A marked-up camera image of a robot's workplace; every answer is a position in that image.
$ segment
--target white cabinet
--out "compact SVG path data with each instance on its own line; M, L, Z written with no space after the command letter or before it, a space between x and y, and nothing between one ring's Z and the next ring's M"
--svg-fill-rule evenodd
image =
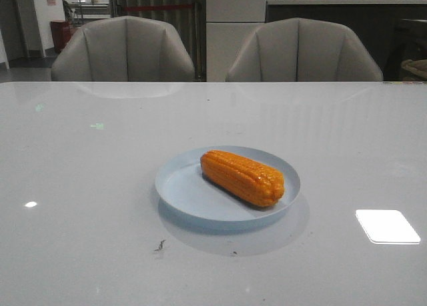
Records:
M206 0L207 81L225 81L244 38L266 19L266 0Z

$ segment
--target chair backrest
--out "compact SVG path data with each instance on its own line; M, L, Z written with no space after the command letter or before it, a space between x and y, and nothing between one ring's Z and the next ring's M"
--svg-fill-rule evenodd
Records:
M227 81L382 81L358 36L326 21L266 23L244 41Z
M193 81L194 66L169 23L123 16L81 27L52 65L53 81Z

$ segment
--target glossy tabletop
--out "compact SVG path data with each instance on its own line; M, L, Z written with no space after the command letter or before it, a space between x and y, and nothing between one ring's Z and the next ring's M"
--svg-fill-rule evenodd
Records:
M218 145L292 165L282 218L218 231L163 204L161 167ZM378 243L366 210L416 236ZM425 84L0 84L0 305L425 305L426 237Z

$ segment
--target orange corn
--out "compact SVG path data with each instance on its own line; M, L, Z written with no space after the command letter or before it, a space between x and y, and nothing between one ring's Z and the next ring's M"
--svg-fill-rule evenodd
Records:
M256 206L272 206L285 192L283 174L252 159L212 150L201 156L200 163L212 182Z

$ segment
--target plate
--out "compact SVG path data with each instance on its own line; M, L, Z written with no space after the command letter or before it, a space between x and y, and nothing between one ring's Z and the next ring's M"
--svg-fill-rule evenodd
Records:
M280 170L285 177L284 196L273 207L258 209L210 183L200 167L200 157L210 149L236 153ZM300 178L290 164L265 151L215 146L193 149L168 161L157 173L155 188L161 200L191 224L210 229L246 230L270 225L283 217L300 192Z

